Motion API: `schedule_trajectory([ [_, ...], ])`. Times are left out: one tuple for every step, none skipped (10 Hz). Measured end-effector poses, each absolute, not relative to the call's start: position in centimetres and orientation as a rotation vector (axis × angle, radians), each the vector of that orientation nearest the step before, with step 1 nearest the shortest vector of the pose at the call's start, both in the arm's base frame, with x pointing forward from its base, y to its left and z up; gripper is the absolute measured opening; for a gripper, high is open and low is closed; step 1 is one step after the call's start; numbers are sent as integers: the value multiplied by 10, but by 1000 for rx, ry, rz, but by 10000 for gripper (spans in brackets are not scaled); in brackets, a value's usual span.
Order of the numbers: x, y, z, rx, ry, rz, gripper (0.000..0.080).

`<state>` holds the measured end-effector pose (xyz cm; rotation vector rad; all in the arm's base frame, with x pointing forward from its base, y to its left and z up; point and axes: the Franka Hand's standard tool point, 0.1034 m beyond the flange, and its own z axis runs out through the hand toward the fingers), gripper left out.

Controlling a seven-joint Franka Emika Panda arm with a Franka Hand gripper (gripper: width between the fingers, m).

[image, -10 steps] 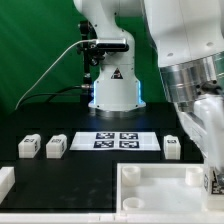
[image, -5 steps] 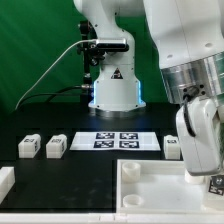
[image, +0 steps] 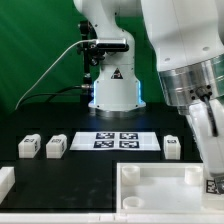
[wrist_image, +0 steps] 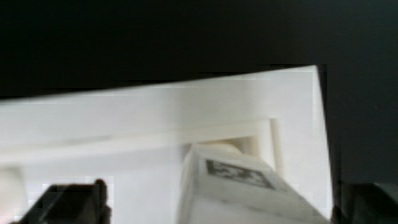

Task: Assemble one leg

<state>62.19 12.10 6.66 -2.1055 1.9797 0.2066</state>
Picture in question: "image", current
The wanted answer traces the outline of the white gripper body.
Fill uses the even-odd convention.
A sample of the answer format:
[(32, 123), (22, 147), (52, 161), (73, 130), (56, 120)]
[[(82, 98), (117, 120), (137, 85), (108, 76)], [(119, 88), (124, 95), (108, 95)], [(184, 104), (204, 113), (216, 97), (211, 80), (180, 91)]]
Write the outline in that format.
[(206, 171), (224, 175), (224, 105), (204, 96), (189, 106), (186, 116)]

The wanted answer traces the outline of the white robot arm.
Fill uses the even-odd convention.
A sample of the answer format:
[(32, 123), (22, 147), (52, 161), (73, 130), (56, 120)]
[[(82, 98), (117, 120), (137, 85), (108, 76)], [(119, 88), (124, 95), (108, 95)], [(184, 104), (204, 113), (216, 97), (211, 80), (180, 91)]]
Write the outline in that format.
[(73, 0), (93, 26), (100, 75), (89, 108), (104, 116), (145, 107), (134, 74), (135, 40), (117, 16), (143, 16), (169, 106), (187, 118), (206, 171), (224, 175), (224, 44), (216, 0)]

